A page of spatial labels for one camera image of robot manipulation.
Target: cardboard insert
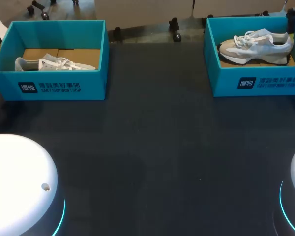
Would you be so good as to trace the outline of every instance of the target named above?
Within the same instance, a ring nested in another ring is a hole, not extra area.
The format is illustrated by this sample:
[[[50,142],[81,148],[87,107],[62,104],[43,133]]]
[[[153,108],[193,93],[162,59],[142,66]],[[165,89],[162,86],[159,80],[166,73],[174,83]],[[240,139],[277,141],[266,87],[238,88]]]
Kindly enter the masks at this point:
[[[39,60],[47,53],[57,58],[67,58],[75,63],[99,67],[100,49],[25,49],[23,58]]]

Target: shoelace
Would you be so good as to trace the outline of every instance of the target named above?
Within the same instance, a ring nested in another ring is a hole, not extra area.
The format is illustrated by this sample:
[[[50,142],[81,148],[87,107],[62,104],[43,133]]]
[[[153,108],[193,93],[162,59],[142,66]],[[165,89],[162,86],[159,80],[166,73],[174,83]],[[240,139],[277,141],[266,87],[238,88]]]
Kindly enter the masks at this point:
[[[60,66],[60,68],[56,68],[56,70],[72,70],[72,68],[83,70],[82,67],[77,66],[76,63],[68,60],[67,58],[58,58],[56,63]]]
[[[234,42],[238,47],[242,47],[246,44],[257,44],[253,38],[249,36],[249,34],[253,33],[253,31],[246,32],[245,36],[234,36]]]

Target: shoe sole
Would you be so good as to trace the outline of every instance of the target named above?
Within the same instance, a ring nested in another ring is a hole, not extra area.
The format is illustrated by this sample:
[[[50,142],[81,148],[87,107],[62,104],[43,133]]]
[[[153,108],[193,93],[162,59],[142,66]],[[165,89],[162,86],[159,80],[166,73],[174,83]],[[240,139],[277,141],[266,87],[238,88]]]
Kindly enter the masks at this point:
[[[287,56],[285,56],[285,57],[282,57],[282,56],[261,56],[261,57],[251,57],[251,58],[233,58],[233,57],[224,55],[221,52],[219,52],[219,55],[222,56],[223,58],[225,58],[226,60],[231,61],[231,62],[238,64],[238,65],[245,65],[253,59],[260,59],[265,62],[268,62],[271,64],[276,64],[276,65],[287,65],[287,63],[288,63]]]

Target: teal box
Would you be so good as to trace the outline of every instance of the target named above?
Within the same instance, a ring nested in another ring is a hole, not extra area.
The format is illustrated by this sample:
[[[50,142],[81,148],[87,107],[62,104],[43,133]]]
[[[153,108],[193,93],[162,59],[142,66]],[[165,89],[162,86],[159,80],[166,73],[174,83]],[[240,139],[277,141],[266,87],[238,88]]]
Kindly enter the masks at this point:
[[[295,95],[295,66],[222,67],[216,46],[234,35],[266,28],[285,33],[285,17],[221,17],[206,22],[204,57],[214,97]],[[291,53],[295,61],[294,47]]]
[[[100,49],[99,68],[14,71],[15,59],[22,57],[25,49],[34,48]],[[108,61],[109,41],[104,20],[15,21],[1,44],[0,93],[6,101],[104,100]]]

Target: printed logo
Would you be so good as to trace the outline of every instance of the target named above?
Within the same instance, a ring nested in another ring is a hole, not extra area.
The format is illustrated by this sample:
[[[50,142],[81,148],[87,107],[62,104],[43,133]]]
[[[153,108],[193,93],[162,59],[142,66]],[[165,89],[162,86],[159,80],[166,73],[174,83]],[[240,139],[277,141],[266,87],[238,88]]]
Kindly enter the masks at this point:
[[[256,81],[256,77],[241,77],[239,80],[238,89],[252,89]]]
[[[22,93],[38,93],[34,82],[18,82]]]

